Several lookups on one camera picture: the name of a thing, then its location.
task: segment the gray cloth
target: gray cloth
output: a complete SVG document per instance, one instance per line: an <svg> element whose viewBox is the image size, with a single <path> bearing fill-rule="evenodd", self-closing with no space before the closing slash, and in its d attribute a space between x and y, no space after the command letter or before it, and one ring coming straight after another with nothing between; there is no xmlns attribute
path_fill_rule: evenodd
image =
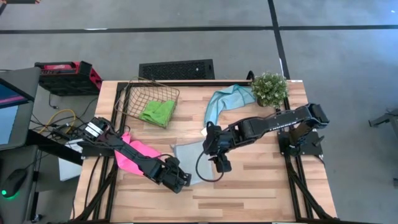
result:
<svg viewBox="0 0 398 224"><path fill-rule="evenodd" d="M191 185L203 182L196 173L195 165L197 159L203 152L203 141L184 144L179 146L171 146L175 157L180 161L180 167L184 172L192 175ZM213 169L211 168L212 162L208 161L209 155L202 155L198 164L198 172L205 179L213 179Z"/></svg>

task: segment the green towel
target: green towel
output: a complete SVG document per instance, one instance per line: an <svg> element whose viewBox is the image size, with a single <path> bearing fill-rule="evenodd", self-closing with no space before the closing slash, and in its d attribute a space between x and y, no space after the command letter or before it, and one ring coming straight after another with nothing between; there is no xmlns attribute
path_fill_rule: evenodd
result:
<svg viewBox="0 0 398 224"><path fill-rule="evenodd" d="M158 124L161 127L165 127L173 107L173 100L167 100L164 103L159 101L150 101L138 117L144 121L149 121L151 123Z"/></svg>

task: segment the yellow cable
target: yellow cable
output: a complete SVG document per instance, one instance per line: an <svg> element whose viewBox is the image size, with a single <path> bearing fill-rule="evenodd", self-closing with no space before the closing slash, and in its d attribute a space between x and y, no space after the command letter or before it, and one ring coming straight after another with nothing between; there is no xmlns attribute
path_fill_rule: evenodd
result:
<svg viewBox="0 0 398 224"><path fill-rule="evenodd" d="M74 112L73 110L71 110L71 109L64 109L64 110L60 110L60 111L56 112L53 116L51 116L51 118L49 119L49 121L47 122L47 124L46 124L38 133L41 134L41 133L49 126L49 124L51 123L51 121L52 121L58 114L63 113L63 112L71 112L71 113L73 114L73 121L72 121L72 124L70 125L70 127L69 127L69 128L67 129L67 131L66 131L66 133L68 133L68 132L71 130L72 126L75 124L75 121L76 121L76 114L75 114L75 112Z"/></svg>

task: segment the concrete floor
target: concrete floor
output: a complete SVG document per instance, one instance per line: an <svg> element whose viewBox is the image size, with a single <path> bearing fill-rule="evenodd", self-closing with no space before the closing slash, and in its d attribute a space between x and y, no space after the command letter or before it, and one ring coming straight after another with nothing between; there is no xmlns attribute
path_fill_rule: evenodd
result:
<svg viewBox="0 0 398 224"><path fill-rule="evenodd" d="M394 1L274 2L280 26L398 24ZM8 5L0 17L3 30L218 25L271 26L267 1L43 0L36 6ZM331 120L321 134L338 216L396 223L398 191L392 178L398 177L398 139L389 125L370 128L368 120L398 108L398 30L298 30L281 36L291 79L304 80L308 99L320 103ZM0 49L1 69L86 60L105 80L131 79L140 63L202 58L213 59L219 79L245 78L248 70L280 72L273 31L15 34L0 35ZM34 113L45 122L54 113L48 92L40 88L36 98ZM80 114L91 99L53 97L53 104ZM38 209L45 213L48 202L60 198L72 203L76 181L67 184L69 190L48 193ZM70 209L59 208L42 223L66 220Z"/></svg>

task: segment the computer mouse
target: computer mouse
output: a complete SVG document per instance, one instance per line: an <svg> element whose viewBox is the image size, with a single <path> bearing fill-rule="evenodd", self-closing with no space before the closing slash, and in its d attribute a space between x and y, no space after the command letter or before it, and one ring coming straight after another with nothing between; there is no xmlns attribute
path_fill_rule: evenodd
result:
<svg viewBox="0 0 398 224"><path fill-rule="evenodd" d="M26 179L26 169L16 169L7 177L1 186L1 194L5 198L14 196Z"/></svg>

